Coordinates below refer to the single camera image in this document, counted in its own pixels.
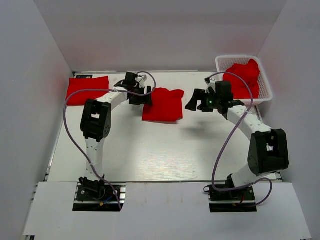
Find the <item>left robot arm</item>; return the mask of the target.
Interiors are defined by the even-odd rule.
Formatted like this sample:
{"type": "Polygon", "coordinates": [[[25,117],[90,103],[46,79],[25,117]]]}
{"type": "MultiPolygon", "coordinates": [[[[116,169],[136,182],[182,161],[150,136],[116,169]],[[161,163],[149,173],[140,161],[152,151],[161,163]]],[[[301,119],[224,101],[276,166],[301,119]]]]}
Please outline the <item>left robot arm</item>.
{"type": "Polygon", "coordinates": [[[151,86],[145,86],[146,72],[127,72],[125,78],[96,99],[89,98],[85,104],[80,130],[86,144],[86,174],[79,179],[90,196],[99,200],[105,196],[106,187],[103,173],[104,143],[111,131],[112,111],[121,103],[151,106],[151,86]]]}

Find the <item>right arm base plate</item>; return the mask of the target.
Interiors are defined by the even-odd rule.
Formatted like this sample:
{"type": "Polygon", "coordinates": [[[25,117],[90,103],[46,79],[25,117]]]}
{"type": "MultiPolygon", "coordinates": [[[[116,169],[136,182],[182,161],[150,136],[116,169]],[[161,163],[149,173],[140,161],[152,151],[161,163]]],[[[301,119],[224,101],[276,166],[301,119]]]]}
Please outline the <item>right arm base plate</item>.
{"type": "Polygon", "coordinates": [[[252,187],[234,191],[217,191],[212,185],[203,188],[208,194],[210,213],[257,212],[256,198],[252,187]]]}

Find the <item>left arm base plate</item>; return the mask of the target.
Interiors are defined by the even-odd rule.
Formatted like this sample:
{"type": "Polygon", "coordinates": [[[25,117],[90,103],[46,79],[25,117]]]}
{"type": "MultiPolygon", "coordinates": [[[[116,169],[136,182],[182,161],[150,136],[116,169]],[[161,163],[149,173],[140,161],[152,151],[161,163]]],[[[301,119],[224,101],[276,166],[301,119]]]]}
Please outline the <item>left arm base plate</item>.
{"type": "Polygon", "coordinates": [[[94,192],[83,187],[80,183],[77,185],[73,212],[120,212],[118,200],[121,207],[125,203],[126,186],[123,184],[113,185],[113,189],[104,185],[98,192],[94,192]]]}

